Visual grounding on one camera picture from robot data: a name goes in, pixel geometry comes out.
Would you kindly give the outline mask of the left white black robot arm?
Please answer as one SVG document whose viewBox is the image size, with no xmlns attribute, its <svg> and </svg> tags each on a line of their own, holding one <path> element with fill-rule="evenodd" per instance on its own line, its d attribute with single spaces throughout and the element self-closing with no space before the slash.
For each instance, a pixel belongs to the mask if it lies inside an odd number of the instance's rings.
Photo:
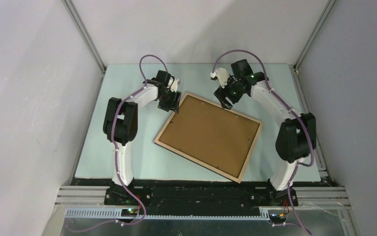
<svg viewBox="0 0 377 236">
<path fill-rule="evenodd" d="M 116 198 L 124 205 L 135 200 L 135 191 L 128 186 L 134 179 L 131 168 L 131 146 L 138 132 L 138 112 L 150 102 L 158 102 L 163 111 L 179 112 L 182 93 L 178 91 L 180 80 L 167 71 L 159 70 L 157 75 L 143 82 L 141 88 L 126 98 L 109 99 L 103 132 L 114 145 L 114 184 L 122 186 Z"/>
</svg>

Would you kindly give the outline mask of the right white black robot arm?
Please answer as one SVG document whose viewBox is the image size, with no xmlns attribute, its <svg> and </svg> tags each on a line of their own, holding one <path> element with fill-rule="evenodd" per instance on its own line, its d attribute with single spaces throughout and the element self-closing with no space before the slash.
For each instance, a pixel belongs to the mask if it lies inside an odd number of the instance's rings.
<svg viewBox="0 0 377 236">
<path fill-rule="evenodd" d="M 280 161 L 269 179 L 273 188 L 266 192 L 268 203 L 278 206 L 286 199 L 284 190 L 292 185 L 290 178 L 295 166 L 314 150 L 315 116 L 289 106 L 271 87 L 265 73 L 254 73 L 246 59 L 232 63 L 231 69 L 233 73 L 229 74 L 226 69 L 215 65 L 210 74 L 211 80 L 220 84 L 214 96 L 221 107 L 232 109 L 246 94 L 261 104 L 279 127 L 275 148 Z"/>
</svg>

